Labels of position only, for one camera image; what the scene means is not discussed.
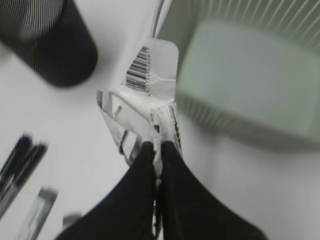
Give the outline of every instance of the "mint green container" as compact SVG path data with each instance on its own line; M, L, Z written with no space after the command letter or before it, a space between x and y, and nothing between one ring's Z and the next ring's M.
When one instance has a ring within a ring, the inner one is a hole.
M179 48L178 108L280 148L320 146L320 2L173 0L159 34Z

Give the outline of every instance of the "barcode label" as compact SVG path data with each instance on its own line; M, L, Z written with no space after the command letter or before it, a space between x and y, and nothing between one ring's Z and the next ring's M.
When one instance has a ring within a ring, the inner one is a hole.
M129 88L148 93L150 91L150 49L143 46L126 72L126 85Z

